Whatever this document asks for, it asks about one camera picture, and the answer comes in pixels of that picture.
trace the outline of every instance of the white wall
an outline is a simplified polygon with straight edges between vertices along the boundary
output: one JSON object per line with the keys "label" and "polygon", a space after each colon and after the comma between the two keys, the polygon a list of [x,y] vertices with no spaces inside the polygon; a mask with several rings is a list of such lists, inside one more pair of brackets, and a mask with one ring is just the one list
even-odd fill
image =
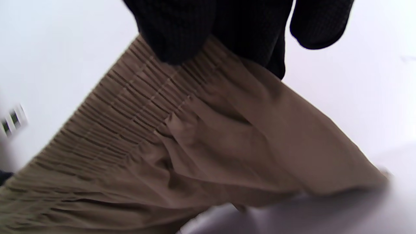
{"label": "white wall", "polygon": [[[356,0],[343,38],[307,51],[287,37],[285,82],[369,156],[416,141],[414,0]],[[21,168],[48,142],[136,35],[120,0],[1,0],[0,112],[29,124],[7,143]]]}
{"label": "white wall", "polygon": [[416,141],[416,1],[356,0],[348,28],[319,51],[287,40],[285,82],[370,157]]}
{"label": "white wall", "polygon": [[27,127],[4,143],[17,169],[61,127],[137,29],[120,0],[0,0],[0,30],[0,115],[20,103],[28,117]]}

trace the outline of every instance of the pleated fabric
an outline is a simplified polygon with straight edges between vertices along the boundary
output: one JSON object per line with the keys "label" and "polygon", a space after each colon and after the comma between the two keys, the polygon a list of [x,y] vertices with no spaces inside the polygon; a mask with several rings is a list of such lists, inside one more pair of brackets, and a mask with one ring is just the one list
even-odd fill
{"label": "pleated fabric", "polygon": [[214,37],[170,66],[138,36],[0,188],[0,233],[175,233],[215,205],[385,181],[328,117]]}

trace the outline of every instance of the black knit fabric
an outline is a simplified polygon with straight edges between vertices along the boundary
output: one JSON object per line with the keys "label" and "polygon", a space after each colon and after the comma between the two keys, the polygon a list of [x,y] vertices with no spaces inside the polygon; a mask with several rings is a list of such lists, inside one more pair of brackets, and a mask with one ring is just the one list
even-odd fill
{"label": "black knit fabric", "polygon": [[[297,0],[290,31],[307,49],[343,34],[354,0]],[[209,34],[235,54],[285,75],[285,27],[293,0],[124,0],[163,62],[195,56]]]}

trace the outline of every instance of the beige skirt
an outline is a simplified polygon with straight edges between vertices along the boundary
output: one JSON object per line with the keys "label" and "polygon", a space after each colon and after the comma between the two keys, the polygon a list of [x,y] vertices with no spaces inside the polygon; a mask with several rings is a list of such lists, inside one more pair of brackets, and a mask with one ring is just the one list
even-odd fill
{"label": "beige skirt", "polygon": [[170,66],[138,36],[0,188],[0,233],[175,233],[211,206],[385,180],[328,117],[215,38]]}

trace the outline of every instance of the white floor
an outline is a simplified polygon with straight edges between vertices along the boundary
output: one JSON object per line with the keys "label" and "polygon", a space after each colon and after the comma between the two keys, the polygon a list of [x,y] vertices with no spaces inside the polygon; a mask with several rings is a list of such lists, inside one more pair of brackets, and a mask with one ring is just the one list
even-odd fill
{"label": "white floor", "polygon": [[183,227],[183,234],[415,234],[416,144],[375,162],[392,173],[390,187],[333,198],[299,198],[239,213],[215,208]]}

